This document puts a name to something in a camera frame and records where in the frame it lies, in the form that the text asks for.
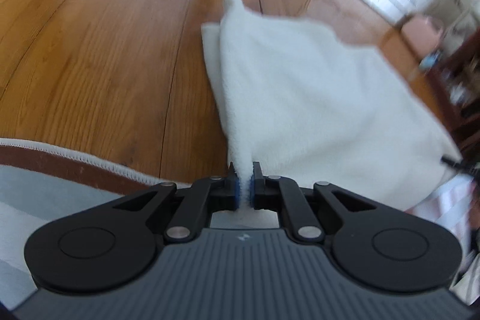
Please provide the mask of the white fleece garment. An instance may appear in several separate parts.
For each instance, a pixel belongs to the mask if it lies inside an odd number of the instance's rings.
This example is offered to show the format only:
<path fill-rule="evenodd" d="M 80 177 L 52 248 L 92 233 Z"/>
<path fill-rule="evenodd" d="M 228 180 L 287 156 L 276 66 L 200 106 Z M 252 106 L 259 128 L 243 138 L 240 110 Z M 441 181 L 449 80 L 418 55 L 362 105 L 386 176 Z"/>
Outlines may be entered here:
<path fill-rule="evenodd" d="M 454 173 L 448 131 L 373 46 L 349 45 L 310 19 L 262 15 L 224 0 L 202 28 L 205 67 L 239 178 L 234 218 L 270 222 L 251 207 L 253 165 L 301 187 L 326 181 L 409 210 Z"/>

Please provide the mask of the red grey white checked rug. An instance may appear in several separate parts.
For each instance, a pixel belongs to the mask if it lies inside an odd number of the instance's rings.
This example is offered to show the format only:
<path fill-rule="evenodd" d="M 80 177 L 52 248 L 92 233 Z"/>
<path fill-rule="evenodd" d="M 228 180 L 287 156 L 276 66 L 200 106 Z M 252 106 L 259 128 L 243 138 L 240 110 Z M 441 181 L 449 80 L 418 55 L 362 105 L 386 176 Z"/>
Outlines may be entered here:
<path fill-rule="evenodd" d="M 32 232 L 160 181 L 91 154 L 1 139 L 1 303 L 12 310 L 36 290 L 24 260 Z"/>

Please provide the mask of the dark wooden furniture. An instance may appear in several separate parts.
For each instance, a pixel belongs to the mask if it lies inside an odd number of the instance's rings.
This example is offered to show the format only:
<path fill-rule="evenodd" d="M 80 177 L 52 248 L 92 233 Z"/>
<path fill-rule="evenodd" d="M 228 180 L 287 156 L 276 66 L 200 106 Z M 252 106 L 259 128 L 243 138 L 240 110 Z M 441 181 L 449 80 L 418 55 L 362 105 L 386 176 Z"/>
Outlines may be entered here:
<path fill-rule="evenodd" d="M 479 160 L 479 32 L 426 72 L 442 122 L 462 156 Z"/>

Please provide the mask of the pink stool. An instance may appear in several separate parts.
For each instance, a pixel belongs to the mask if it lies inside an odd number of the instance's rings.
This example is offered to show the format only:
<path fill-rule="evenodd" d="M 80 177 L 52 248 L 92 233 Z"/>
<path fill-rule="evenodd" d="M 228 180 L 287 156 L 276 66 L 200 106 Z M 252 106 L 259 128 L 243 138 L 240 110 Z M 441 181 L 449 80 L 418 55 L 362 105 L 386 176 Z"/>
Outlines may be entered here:
<path fill-rule="evenodd" d="M 439 48 L 445 27 L 439 19 L 416 14 L 402 26 L 400 33 L 414 54 L 423 59 Z"/>

